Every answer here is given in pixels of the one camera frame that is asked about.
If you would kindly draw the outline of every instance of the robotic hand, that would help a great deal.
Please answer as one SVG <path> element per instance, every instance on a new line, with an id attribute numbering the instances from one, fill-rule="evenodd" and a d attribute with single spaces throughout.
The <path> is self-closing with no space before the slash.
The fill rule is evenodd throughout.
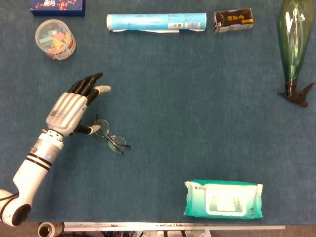
<path id="1" fill-rule="evenodd" d="M 13 178 L 19 192 L 11 194 L 0 190 L 2 222 L 18 226 L 27 218 L 39 185 L 64 146 L 64 137 L 74 132 L 93 134 L 100 129 L 99 125 L 82 126 L 80 120 L 97 95 L 111 90 L 108 85 L 93 88 L 102 75 L 103 73 L 97 73 L 76 82 L 68 92 L 59 97 L 46 119 L 49 130 L 42 130 L 43 133 Z"/>

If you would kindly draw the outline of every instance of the green glass bottle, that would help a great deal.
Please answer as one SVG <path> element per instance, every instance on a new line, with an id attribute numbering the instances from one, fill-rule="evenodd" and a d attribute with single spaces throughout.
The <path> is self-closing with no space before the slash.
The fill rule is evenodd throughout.
<path id="1" fill-rule="evenodd" d="M 313 83 L 299 92 L 295 92 L 295 87 L 314 22 L 314 15 L 313 0 L 284 0 L 278 20 L 286 80 L 286 91 L 281 95 L 302 106 L 308 105 L 305 98 Z"/>

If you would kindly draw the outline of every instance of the glasses lens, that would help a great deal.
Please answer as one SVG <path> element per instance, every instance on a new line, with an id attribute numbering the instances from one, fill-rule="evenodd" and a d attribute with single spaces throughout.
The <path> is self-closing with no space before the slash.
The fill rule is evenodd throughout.
<path id="1" fill-rule="evenodd" d="M 105 134 L 109 134 L 110 126 L 109 126 L 109 123 L 106 120 L 99 119 L 98 121 L 95 121 L 93 123 L 93 125 L 97 125 L 97 124 L 100 125 L 100 130 L 96 131 L 95 134 L 97 134 L 100 137 L 104 137 L 102 132 L 105 133 Z"/>
<path id="2" fill-rule="evenodd" d="M 126 141 L 122 136 L 116 136 L 113 135 L 111 136 L 112 141 L 115 142 L 115 145 L 120 149 L 118 150 L 110 141 L 108 142 L 109 147 L 111 148 L 112 151 L 114 151 L 115 153 L 120 154 L 121 152 L 123 152 L 125 150 L 125 146 L 126 145 Z"/>

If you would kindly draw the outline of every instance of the blue box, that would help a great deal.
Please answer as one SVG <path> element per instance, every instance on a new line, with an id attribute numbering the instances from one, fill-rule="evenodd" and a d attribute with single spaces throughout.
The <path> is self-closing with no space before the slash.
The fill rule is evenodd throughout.
<path id="1" fill-rule="evenodd" d="M 34 16 L 84 16 L 85 0 L 31 0 Z"/>

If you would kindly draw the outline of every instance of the teal package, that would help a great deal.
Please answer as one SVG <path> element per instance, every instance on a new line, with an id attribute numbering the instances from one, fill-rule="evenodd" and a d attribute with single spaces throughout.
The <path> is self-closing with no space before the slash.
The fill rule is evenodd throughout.
<path id="1" fill-rule="evenodd" d="M 107 27 L 111 31 L 178 32 L 179 30 L 204 31 L 206 13 L 169 14 L 108 14 Z"/>
<path id="2" fill-rule="evenodd" d="M 188 188 L 185 215 L 206 218 L 262 218 L 262 184 L 240 181 L 185 182 Z"/>

